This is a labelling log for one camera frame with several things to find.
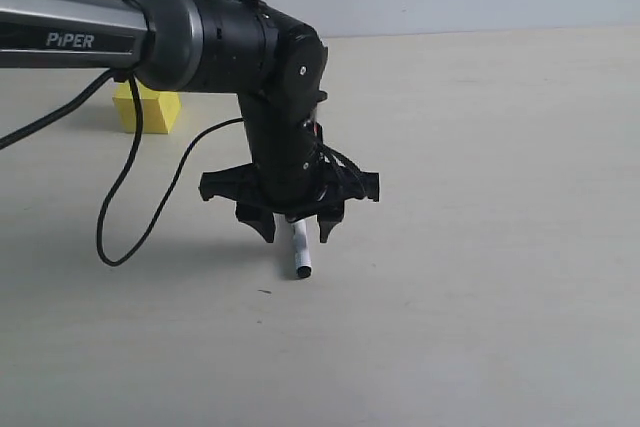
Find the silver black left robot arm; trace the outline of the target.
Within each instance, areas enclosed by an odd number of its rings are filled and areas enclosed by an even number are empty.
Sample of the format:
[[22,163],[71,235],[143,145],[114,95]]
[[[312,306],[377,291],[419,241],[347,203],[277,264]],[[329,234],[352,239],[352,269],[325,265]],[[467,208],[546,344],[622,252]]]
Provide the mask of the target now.
[[5,68],[89,69],[144,86],[237,97],[251,160],[201,177],[265,241],[275,216],[315,217],[322,238],[379,176],[329,148],[316,118],[328,50],[308,24],[261,0],[1,0]]

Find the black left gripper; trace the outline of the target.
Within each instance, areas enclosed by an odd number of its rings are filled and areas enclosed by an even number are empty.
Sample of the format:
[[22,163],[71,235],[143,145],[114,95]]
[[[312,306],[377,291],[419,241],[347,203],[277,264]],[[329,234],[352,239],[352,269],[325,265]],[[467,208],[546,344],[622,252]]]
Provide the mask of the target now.
[[[268,176],[254,164],[204,173],[199,192],[203,200],[222,197],[237,202],[236,219],[254,229],[269,244],[275,241],[274,214],[306,218],[344,202],[380,197],[380,178],[376,172],[353,174],[341,166],[335,171],[327,162],[307,170],[291,172],[284,179]],[[318,215],[319,241],[326,244],[340,216]]]

